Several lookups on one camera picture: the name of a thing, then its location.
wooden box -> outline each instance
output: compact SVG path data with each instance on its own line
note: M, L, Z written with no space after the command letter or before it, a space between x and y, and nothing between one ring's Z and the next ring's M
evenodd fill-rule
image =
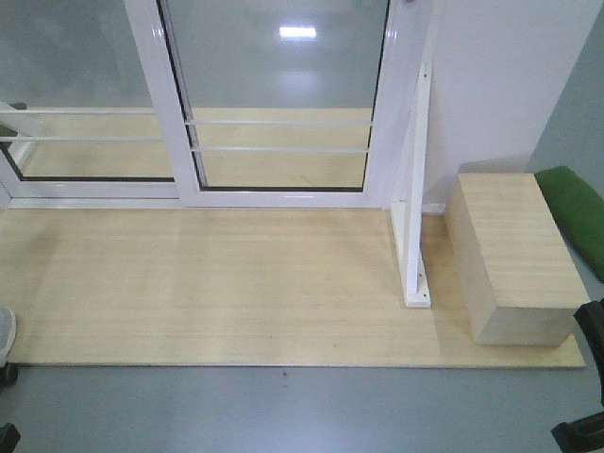
M589 296L532 174L460 174L445 220L478 344L570 335Z

green mat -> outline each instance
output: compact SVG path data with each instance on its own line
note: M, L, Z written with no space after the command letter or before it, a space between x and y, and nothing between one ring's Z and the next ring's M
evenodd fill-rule
M535 175L564 236L604 282L604 200L566 166Z

light wood board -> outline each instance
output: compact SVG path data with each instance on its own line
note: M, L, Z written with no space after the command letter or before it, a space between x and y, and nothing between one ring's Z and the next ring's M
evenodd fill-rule
M442 217L432 310L401 306L382 210L7 210L9 359L48 364L578 367L562 346L478 346Z

white door frame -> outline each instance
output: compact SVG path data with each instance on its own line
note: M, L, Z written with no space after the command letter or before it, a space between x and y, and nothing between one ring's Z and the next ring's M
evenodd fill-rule
M430 0L391 0L379 72L372 141L362 192L216 192L199 188L164 29L156 0L124 0L147 86L158 115L174 171L169 182L21 181L4 157L0 180L12 197L66 199L175 199L185 207L382 208L390 207L394 172L413 99L420 60L418 40L425 38L422 17Z

grey object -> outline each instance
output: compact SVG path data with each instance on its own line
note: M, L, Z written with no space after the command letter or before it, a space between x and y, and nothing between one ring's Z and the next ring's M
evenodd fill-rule
M0 367L7 364L7 357L17 334L17 318L8 307L0 307Z

